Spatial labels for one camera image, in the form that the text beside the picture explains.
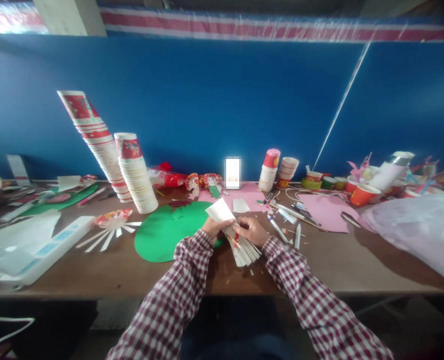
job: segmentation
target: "table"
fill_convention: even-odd
[[[157,194],[161,205],[172,199],[186,199],[181,188],[164,189]],[[99,216],[117,209],[134,212],[130,222],[142,221],[133,203],[122,204],[117,198],[97,201],[98,195],[83,208],[73,205],[63,209],[55,231],[58,232],[82,215]],[[288,204],[284,192],[279,195]],[[262,212],[252,212],[272,235],[276,232]],[[276,220],[281,226],[281,218]],[[283,227],[295,230],[286,222]],[[403,296],[444,294],[444,278],[422,261],[396,249],[377,234],[349,226],[350,233],[322,232],[302,223],[306,235],[300,242],[301,253],[312,272],[339,296]],[[100,231],[93,229],[85,239]],[[134,249],[134,234],[112,241],[105,252],[85,253],[72,248],[33,285],[13,291],[0,283],[0,298],[47,300],[96,300],[101,298],[143,298],[171,267],[172,262],[143,260]],[[215,251],[207,276],[207,295],[279,295],[261,257],[250,267],[237,268],[227,242]]]

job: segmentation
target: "plastic bag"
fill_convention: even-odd
[[[407,251],[444,277],[444,195],[390,200],[362,217],[396,248]]]

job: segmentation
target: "hand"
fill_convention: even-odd
[[[235,219],[217,222],[209,216],[205,221],[205,224],[202,226],[202,230],[211,238],[215,238],[219,233],[219,231],[228,228],[230,225],[234,224],[235,222],[236,222]]]
[[[270,238],[255,217],[241,217],[237,219],[237,224],[240,226],[234,225],[232,230],[258,247],[263,247]]]

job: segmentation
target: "blue board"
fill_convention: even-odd
[[[265,152],[313,164],[361,44],[0,35],[0,176],[6,154],[33,179],[101,170],[57,90],[84,91],[109,130],[139,137],[147,164],[221,173]],[[296,177],[301,176],[302,166]]]
[[[346,161],[373,152],[378,166],[394,151],[444,169],[444,43],[372,44],[316,169],[347,175]]]

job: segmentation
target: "plaid shirt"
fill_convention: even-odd
[[[178,359],[182,332],[206,291],[213,242],[202,230],[175,248],[175,263],[155,284],[106,360]],[[267,270],[292,301],[322,359],[392,359],[391,351],[352,310],[312,275],[306,259],[271,236],[262,248]]]

